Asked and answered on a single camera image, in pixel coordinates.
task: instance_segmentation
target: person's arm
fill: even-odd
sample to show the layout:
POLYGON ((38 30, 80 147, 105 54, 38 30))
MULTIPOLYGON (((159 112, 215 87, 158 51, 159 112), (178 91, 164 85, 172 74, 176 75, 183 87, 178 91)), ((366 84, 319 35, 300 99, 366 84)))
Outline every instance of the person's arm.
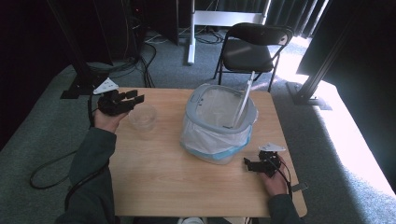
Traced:
POLYGON ((115 223, 113 189, 108 160, 114 153, 119 122, 126 114, 109 117, 95 112, 95 127, 90 128, 75 155, 69 178, 72 186, 87 176, 97 175, 71 194, 68 208, 56 223, 115 223))
MULTIPOLYGON (((280 172, 284 172, 285 165, 283 159, 280 166, 280 172)), ((260 178, 270 195, 268 208, 270 210, 271 223, 284 224, 284 223, 304 223, 297 214, 296 208, 291 197, 288 194, 288 187, 286 180, 282 174, 276 172, 272 177, 268 177, 264 173, 259 173, 260 178)))

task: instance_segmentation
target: human hand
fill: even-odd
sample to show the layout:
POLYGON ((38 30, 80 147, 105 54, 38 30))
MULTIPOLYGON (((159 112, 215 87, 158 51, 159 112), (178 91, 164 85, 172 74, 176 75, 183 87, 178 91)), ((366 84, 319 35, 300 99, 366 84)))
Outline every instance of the human hand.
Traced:
POLYGON ((119 114, 117 116, 109 116, 100 110, 95 111, 95 128, 102 129, 111 133, 115 133, 122 120, 128 113, 119 114))
MULTIPOLYGON (((285 161, 282 157, 279 156, 281 161, 279 171, 284 174, 285 170, 285 161)), ((268 194, 273 197, 277 194, 287 194, 288 193, 288 186, 286 184, 286 180, 283 178, 282 174, 276 171, 272 177, 269 177, 265 173, 258 173, 259 177, 261 178, 265 189, 267 190, 268 194)))

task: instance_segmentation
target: chair backrest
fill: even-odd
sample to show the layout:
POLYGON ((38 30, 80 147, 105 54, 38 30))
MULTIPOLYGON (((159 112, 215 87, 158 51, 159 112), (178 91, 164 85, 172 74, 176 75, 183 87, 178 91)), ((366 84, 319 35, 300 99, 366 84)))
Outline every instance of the chair backrest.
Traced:
POLYGON ((236 37, 254 45, 287 46, 293 37, 293 31, 286 26, 268 26, 242 22, 232 26, 225 36, 236 37))

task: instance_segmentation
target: black device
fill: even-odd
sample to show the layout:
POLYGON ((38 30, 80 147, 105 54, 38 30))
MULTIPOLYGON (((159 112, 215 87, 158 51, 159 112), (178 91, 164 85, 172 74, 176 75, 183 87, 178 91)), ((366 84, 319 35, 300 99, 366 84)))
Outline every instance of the black device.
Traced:
POLYGON ((280 168, 281 161, 274 151, 260 151, 259 161, 251 161, 244 158, 245 165, 249 171, 265 173, 269 177, 272 177, 276 170, 280 168))
POLYGON ((109 116, 117 116, 134 109, 134 106, 145 101, 145 95, 137 95, 137 91, 108 91, 98 100, 98 109, 109 116))

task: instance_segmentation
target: table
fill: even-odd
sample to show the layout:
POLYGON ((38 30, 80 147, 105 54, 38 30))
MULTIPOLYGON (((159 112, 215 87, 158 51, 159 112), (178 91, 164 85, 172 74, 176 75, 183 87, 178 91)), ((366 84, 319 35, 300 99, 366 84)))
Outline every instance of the table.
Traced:
POLYGON ((265 1, 262 13, 204 11, 195 10, 195 0, 191 0, 191 28, 188 64, 194 64, 195 57, 195 25, 233 26, 239 22, 265 24, 271 0, 265 1))
MULTIPOLYGON (((258 159, 258 146, 268 142, 287 147, 271 95, 252 91, 259 109, 250 143, 226 165, 202 161, 179 144, 185 105, 193 90, 127 89, 145 94, 143 104, 158 110, 150 133, 135 131, 127 118, 120 122, 116 152, 110 159, 116 215, 135 217, 269 217, 268 195, 249 172, 243 158, 258 159)), ((298 183, 289 152, 280 155, 298 183)), ((300 216, 307 212, 303 194, 293 193, 300 216)))

